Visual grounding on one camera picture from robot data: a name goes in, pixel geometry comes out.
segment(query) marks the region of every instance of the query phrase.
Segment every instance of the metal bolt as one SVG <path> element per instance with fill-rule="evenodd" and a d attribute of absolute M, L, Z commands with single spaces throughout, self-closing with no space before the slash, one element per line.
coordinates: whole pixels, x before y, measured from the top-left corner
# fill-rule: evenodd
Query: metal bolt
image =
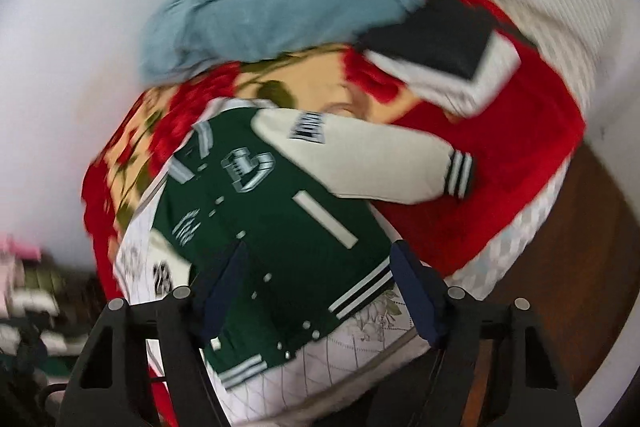
<path fill-rule="evenodd" d="M 529 308 L 531 308 L 531 304 L 529 304 L 529 301 L 527 301 L 527 299 L 524 299 L 522 297 L 518 297 L 513 301 L 513 303 L 515 304 L 517 309 L 522 310 L 524 312 L 527 311 Z"/>
<path fill-rule="evenodd" d="M 174 297 L 176 299 L 186 299 L 189 295 L 191 295 L 191 290 L 188 286 L 178 286 L 174 290 Z"/>
<path fill-rule="evenodd" d="M 452 299 L 459 301 L 460 299 L 464 299 L 466 292 L 460 286 L 452 286 L 447 290 L 447 294 Z"/>
<path fill-rule="evenodd" d="M 109 301 L 109 309 L 114 312 L 116 310 L 119 310 L 120 308 L 122 308 L 124 306 L 124 300 L 122 300 L 121 298 L 117 298 L 117 299 L 113 299 L 112 301 Z"/>

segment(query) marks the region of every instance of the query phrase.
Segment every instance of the white sleeve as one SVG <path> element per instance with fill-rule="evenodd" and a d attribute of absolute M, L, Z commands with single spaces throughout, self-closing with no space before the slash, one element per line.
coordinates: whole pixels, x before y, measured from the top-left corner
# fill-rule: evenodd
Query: white sleeve
<path fill-rule="evenodd" d="M 473 160 L 428 133 L 295 109 L 262 109 L 258 137 L 340 198 L 419 203 L 468 193 Z"/>

